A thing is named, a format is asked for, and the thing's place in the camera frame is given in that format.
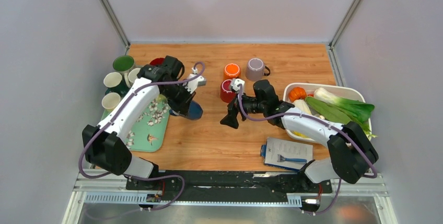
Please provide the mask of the dark blue octagonal mug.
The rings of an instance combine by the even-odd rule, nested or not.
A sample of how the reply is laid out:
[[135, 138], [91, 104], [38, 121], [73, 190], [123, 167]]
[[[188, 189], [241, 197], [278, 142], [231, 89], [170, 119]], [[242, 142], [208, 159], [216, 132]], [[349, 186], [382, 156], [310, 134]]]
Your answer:
[[199, 120], [203, 115], [202, 107], [195, 101], [191, 101], [187, 114], [179, 114], [174, 110], [169, 110], [171, 116], [180, 116], [188, 120]]

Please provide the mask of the red mug black handle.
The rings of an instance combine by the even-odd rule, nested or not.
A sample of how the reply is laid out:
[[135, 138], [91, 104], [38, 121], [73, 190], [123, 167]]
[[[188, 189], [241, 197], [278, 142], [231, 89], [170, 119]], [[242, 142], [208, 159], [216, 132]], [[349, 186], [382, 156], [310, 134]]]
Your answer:
[[230, 103], [236, 96], [236, 92], [230, 88], [232, 80], [224, 80], [220, 85], [220, 99], [225, 103]]

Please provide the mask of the black skull mug red inside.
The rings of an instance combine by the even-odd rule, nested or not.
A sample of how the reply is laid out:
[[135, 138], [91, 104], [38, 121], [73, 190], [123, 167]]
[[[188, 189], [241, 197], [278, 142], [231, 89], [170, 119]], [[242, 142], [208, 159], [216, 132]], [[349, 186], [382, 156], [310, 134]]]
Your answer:
[[161, 65], [164, 62], [164, 60], [165, 60], [164, 57], [159, 57], [159, 58], [156, 58], [156, 59], [152, 60], [149, 64], [151, 66], [159, 66], [159, 65]]

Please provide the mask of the pink octagonal mug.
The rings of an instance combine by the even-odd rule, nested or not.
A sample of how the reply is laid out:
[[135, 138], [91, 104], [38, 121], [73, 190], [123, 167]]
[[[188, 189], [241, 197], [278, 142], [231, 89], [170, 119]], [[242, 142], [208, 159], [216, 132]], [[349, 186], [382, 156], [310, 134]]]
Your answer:
[[141, 69], [140, 68], [134, 68], [133, 70], [131, 70], [127, 76], [128, 82], [130, 84], [130, 87], [133, 86], [133, 84], [135, 83], [135, 80], [137, 79], [137, 75], [139, 73]]

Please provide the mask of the cream floral mug green inside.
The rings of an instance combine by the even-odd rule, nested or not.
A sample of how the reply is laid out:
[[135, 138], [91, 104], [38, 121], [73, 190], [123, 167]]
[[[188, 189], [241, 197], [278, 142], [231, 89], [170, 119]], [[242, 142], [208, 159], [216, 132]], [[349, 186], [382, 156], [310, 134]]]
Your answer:
[[112, 67], [116, 72], [128, 74], [136, 68], [135, 59], [129, 55], [119, 56], [113, 61]]

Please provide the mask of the dark green octagonal mug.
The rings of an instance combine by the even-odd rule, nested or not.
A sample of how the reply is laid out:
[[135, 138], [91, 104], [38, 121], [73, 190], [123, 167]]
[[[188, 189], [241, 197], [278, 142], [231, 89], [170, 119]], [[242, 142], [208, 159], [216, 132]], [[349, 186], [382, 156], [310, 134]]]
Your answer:
[[114, 92], [123, 98], [129, 91], [129, 87], [126, 85], [123, 76], [118, 72], [108, 73], [103, 79], [103, 84], [107, 88], [105, 92], [106, 95]]

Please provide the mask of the yellow mug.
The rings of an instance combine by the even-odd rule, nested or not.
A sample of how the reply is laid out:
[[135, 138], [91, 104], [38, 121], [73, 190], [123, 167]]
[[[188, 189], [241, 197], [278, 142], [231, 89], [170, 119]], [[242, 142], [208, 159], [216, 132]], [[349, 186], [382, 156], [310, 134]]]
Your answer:
[[120, 103], [121, 96], [116, 92], [106, 94], [101, 100], [101, 106], [107, 111], [112, 112]]

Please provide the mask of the light green octagonal mug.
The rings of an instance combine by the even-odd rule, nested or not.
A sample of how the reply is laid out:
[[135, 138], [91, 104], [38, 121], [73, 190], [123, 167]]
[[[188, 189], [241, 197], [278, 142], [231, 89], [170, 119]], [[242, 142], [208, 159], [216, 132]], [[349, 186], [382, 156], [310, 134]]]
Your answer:
[[165, 102], [165, 101], [167, 101], [167, 98], [166, 98], [164, 95], [159, 95], [159, 96], [156, 98], [156, 102], [157, 102], [157, 103]]

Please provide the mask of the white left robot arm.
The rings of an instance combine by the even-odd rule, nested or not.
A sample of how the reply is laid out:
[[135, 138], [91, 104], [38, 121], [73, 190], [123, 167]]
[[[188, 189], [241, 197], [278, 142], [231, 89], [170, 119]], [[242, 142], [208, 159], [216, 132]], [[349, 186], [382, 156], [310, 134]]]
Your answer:
[[184, 66], [172, 56], [166, 56], [160, 65], [145, 65], [128, 93], [116, 108], [97, 125], [87, 125], [82, 138], [84, 149], [79, 161], [105, 169], [106, 174], [125, 175], [139, 180], [148, 190], [155, 189], [160, 176], [154, 172], [154, 164], [134, 156], [124, 143], [138, 117], [159, 95], [166, 98], [173, 115], [198, 120], [203, 111], [190, 110], [196, 89], [206, 83], [203, 77], [205, 65], [196, 62], [192, 73], [184, 80]]

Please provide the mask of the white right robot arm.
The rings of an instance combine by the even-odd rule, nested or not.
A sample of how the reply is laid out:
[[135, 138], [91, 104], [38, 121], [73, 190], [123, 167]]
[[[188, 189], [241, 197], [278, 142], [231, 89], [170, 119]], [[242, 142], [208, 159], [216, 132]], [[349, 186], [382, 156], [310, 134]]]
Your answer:
[[329, 158], [308, 161], [301, 168], [298, 185], [303, 191], [311, 192], [320, 182], [331, 179], [355, 184], [362, 177], [377, 177], [374, 164], [379, 159], [378, 153], [356, 122], [331, 122], [309, 115], [279, 99], [266, 79], [253, 84], [253, 97], [247, 96], [243, 87], [244, 80], [231, 80], [229, 89], [236, 97], [228, 104], [221, 125], [237, 129], [239, 115], [243, 121], [267, 121], [284, 130], [302, 133], [328, 149]]

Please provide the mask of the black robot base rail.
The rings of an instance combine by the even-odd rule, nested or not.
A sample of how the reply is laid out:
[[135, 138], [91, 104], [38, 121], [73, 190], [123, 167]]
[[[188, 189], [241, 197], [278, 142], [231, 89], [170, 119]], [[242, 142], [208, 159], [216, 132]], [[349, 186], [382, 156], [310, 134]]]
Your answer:
[[180, 201], [235, 203], [282, 203], [288, 201], [289, 193], [317, 196], [319, 191], [332, 192], [329, 181], [312, 184], [301, 181], [295, 172], [161, 170], [153, 176], [162, 180], [131, 179], [126, 189], [160, 192], [165, 194], [165, 200], [171, 200], [184, 187]]

